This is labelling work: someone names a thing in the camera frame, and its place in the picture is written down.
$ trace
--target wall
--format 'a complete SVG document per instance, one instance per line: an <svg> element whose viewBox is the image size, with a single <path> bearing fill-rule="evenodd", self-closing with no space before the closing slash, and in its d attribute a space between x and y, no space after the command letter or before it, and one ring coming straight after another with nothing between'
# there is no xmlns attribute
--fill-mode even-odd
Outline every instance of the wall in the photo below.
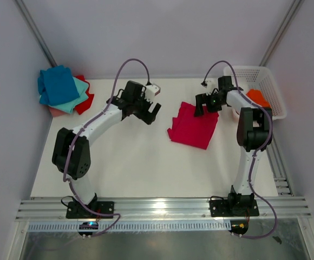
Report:
<svg viewBox="0 0 314 260"><path fill-rule="evenodd" d="M36 80L48 63L11 0L0 0L0 259L29 196L51 118Z"/></svg>
<svg viewBox="0 0 314 260"><path fill-rule="evenodd" d="M269 62L288 116L274 132L297 190L314 216L314 1L305 1Z"/></svg>
<svg viewBox="0 0 314 260"><path fill-rule="evenodd" d="M258 65L292 0L24 2L56 62L99 79L113 78L130 57L152 77L203 77L222 59ZM132 63L122 76L145 72Z"/></svg>

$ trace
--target table top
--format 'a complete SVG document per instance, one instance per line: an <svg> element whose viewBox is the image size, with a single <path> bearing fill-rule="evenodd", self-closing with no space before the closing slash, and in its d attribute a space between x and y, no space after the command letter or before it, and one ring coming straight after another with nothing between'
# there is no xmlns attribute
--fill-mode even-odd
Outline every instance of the table top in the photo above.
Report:
<svg viewBox="0 0 314 260"><path fill-rule="evenodd" d="M116 93L128 80L118 80ZM134 81L146 83L146 80ZM89 80L94 101L82 115L76 112L53 118L31 197L71 195L62 173L52 164L57 132L72 129L100 112L109 99L113 80ZM227 196L237 175L240 147L238 123L231 108L219 112L219 120L207 150L171 142L167 129L181 102L195 104L195 95L205 92L202 79L156 79L161 87L155 102L162 105L156 120L147 125L135 116L107 130L90 148L89 179L98 197L210 197ZM266 152L255 183L262 196L277 196Z"/></svg>

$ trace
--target white laundry basket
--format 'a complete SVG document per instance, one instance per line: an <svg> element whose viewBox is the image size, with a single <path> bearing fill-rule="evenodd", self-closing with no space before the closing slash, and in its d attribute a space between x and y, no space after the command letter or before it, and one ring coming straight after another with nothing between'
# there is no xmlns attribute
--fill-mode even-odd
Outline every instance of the white laundry basket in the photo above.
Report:
<svg viewBox="0 0 314 260"><path fill-rule="evenodd" d="M246 85L248 89L260 90L272 109L272 120L283 119L287 116L286 106L282 99L280 90L273 78L270 70L259 66L233 66L238 79L239 86ZM232 76L233 84L235 81L230 67L223 70L225 76Z"/></svg>

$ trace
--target gray floor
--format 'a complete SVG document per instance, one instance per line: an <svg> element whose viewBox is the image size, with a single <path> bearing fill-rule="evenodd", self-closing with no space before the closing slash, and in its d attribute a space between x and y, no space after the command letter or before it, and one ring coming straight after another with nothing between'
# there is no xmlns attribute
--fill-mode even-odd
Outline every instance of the gray floor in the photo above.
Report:
<svg viewBox="0 0 314 260"><path fill-rule="evenodd" d="M247 235L262 235L273 220L251 220ZM77 239L74 233L28 233L21 259L310 259L296 219L279 220L278 236L282 243L267 237L259 240L230 236L228 231L185 231L155 233L108 233L91 240ZM57 248L49 252L34 246Z"/></svg>

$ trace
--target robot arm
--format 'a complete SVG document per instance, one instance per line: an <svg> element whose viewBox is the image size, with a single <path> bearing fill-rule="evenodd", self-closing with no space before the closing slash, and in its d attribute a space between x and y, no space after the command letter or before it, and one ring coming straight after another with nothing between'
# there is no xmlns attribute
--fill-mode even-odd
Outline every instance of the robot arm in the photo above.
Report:
<svg viewBox="0 0 314 260"><path fill-rule="evenodd" d="M88 175L86 175L91 165L90 146L107 129L132 114L150 125L161 107L157 103L153 111L149 112L154 97L159 93L160 88L156 85L143 86L137 82L128 81L125 89L120 89L119 94L113 97L111 104L102 116L95 120L96 116L94 116L73 129L62 128L58 132L52 162L60 172L64 172L70 144L76 133L84 128L84 131L76 139L67 172L76 194L84 204L89 205L94 199L96 200L96 194L91 187Z"/></svg>
<svg viewBox="0 0 314 260"><path fill-rule="evenodd" d="M225 206L222 203L221 205L217 205L215 200L211 202L214 205L211 204L210 209L216 209L216 211L212 212L212 216L245 216L244 213L247 209L250 210L251 216L258 216L258 210L256 210L256 213L253 210L257 203L254 200L254 194L251 191L248 179L254 152L268 137L269 120L263 111L251 105L242 97L237 88L233 86L230 76L218 78L218 86L219 88L215 89L211 94L199 94L195 97L197 104L194 116L204 114L203 104L206 105L210 113L222 110L223 105L233 107L240 114L237 142L241 149L241 155L238 174L231 187L231 192L228 194L228 200L223 203ZM272 118L271 108L265 108L265 110ZM252 186L256 178L258 163L266 146L256 153L256 163L253 165L251 173Z"/></svg>

